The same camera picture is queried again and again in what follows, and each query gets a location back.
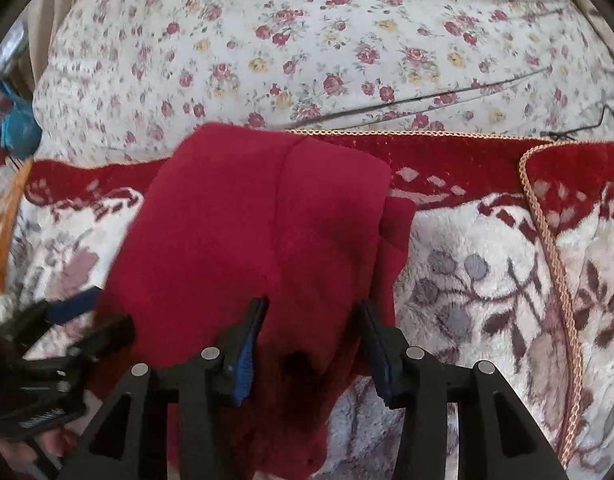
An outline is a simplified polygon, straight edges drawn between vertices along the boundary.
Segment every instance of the plush blanket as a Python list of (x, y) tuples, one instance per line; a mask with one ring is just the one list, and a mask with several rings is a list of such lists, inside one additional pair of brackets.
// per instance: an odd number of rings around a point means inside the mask
[[(394, 287), (407, 339), (446, 362), (493, 361), (570, 478), (602, 478), (614, 461), (614, 143), (320, 138), (387, 161), (392, 193), (418, 206)], [(37, 161), (8, 272), (21, 303), (104, 285), (162, 163), (82, 170)], [(30, 357), (59, 354), (87, 321), (55, 328)], [(330, 416), (327, 461), (314, 477), (390, 478), (403, 415), (358, 378)], [(447, 478), (455, 478), (453, 410), (449, 435)]]

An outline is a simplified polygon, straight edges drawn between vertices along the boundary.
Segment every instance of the white floral fabric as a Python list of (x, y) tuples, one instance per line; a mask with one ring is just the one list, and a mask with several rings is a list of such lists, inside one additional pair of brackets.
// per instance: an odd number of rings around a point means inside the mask
[(34, 95), (38, 155), (91, 164), (205, 121), (532, 135), (607, 107), (614, 60), (570, 0), (79, 0)]

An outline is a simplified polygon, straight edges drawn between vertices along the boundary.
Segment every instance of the floral blanket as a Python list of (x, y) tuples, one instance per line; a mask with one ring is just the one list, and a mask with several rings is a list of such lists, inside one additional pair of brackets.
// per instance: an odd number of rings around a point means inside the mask
[[(418, 205), (394, 286), (408, 341), (445, 362), (493, 361), (569, 477), (602, 478), (614, 461), (614, 143), (458, 134), (322, 140), (386, 160), (392, 193)], [(8, 272), (21, 304), (103, 286), (163, 163), (82, 170), (37, 161)], [(88, 322), (53, 329), (30, 357), (60, 354)], [(358, 378), (330, 416), (327, 461), (314, 478), (390, 478), (403, 417)], [(453, 408), (448, 424), (450, 479)]]
[(614, 60), (571, 0), (78, 0), (34, 95), (39, 155), (77, 164), (205, 121), (614, 139), (605, 107)]

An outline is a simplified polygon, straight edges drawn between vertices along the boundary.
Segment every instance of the folded red garment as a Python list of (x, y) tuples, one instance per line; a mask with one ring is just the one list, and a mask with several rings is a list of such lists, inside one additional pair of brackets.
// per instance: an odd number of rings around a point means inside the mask
[(197, 130), (149, 187), (107, 279), (98, 312), (132, 314), (137, 340), (115, 374), (102, 367), (106, 386), (132, 362), (185, 361), (266, 294), (252, 393), (224, 418), (234, 463), (245, 477), (317, 471), (358, 369), (352, 305), (370, 297), (394, 322), (414, 205), (389, 198), (390, 182), (384, 162), (312, 137)]

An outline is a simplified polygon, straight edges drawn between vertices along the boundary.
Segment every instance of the silver rivet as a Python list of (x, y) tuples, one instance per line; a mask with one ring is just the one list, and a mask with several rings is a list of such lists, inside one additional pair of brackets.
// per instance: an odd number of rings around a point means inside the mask
[(200, 352), (200, 355), (207, 361), (213, 361), (220, 355), (220, 349), (216, 348), (215, 346), (207, 346), (207, 348)]
[(410, 346), (407, 348), (407, 357), (409, 359), (422, 359), (424, 357), (424, 350), (420, 346)]
[(493, 363), (490, 363), (489, 361), (481, 361), (478, 363), (478, 370), (480, 370), (484, 374), (491, 375), (493, 372), (496, 371), (496, 367), (493, 365)]
[(149, 371), (149, 367), (145, 363), (138, 363), (132, 367), (132, 375), (135, 377), (142, 377)]

